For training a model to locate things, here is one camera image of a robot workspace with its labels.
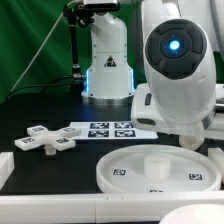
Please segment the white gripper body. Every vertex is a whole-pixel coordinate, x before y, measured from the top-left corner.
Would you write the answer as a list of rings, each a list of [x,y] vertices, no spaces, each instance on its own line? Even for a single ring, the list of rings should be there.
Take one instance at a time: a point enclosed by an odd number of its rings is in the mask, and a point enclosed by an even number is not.
[[[169,127],[180,135],[224,139],[224,114],[216,112],[215,85],[175,85],[170,91]]]

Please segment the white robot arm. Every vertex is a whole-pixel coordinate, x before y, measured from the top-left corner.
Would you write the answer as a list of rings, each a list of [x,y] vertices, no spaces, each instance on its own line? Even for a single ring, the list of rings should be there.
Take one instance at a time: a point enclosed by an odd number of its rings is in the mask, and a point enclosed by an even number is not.
[[[126,26],[107,3],[84,0],[96,12],[85,101],[115,103],[132,96],[131,120],[139,129],[224,139],[213,56],[223,50],[224,0],[143,0],[132,29],[135,57],[147,80],[138,86],[127,64]]]

